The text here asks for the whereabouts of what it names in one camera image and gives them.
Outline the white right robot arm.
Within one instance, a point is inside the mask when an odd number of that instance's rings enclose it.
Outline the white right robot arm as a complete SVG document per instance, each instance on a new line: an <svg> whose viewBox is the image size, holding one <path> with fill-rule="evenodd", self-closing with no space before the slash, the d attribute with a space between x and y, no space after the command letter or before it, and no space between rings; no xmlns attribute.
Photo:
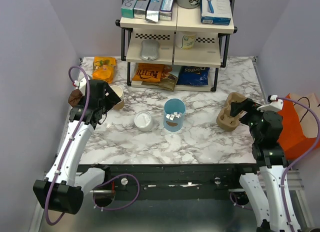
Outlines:
<svg viewBox="0 0 320 232"><path fill-rule="evenodd" d="M283 130L283 117L278 113L283 101L273 96L270 103L260 105L247 98L231 102L230 115L246 114L239 120L249 127L253 138L252 154L258 172L238 170L230 175L234 187L243 189L256 217L257 231L301 231L291 201L288 162L278 139Z"/></svg>

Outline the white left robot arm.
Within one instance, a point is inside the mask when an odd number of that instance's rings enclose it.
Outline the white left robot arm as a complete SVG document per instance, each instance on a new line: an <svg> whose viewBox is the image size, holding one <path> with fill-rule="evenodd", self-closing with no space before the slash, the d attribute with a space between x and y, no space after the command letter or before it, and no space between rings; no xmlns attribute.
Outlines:
<svg viewBox="0 0 320 232"><path fill-rule="evenodd" d="M106 189L111 177L93 166L77 175L89 138L104 115L121 99L103 80L90 80L87 92L69 113L67 135L44 180L36 180L33 191L43 209L76 214L84 197L96 186Z"/></svg>

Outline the brown pulp cup carrier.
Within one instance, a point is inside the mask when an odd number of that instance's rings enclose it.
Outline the brown pulp cup carrier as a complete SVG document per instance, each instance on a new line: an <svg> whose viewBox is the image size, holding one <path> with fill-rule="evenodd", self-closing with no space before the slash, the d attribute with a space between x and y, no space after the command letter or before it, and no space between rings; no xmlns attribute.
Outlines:
<svg viewBox="0 0 320 232"><path fill-rule="evenodd" d="M243 112L240 112L236 115L236 117L232 117L230 115L231 112L231 102L243 102L246 99L246 97L240 93L237 92L231 92L225 103L223 108L220 110L216 123L217 125L228 132L234 131L239 125L240 125L240 117Z"/></svg>

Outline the kraft paper cup stack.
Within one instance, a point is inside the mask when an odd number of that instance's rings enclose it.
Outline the kraft paper cup stack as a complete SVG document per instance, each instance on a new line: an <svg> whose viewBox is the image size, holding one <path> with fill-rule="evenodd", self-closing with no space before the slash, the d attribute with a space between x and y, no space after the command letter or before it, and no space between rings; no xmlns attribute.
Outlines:
<svg viewBox="0 0 320 232"><path fill-rule="evenodd" d="M121 110L125 105L124 91L120 86L117 86L117 85L112 85L111 88L117 94L117 96L120 98L120 102L118 102L113 108L115 110Z"/></svg>

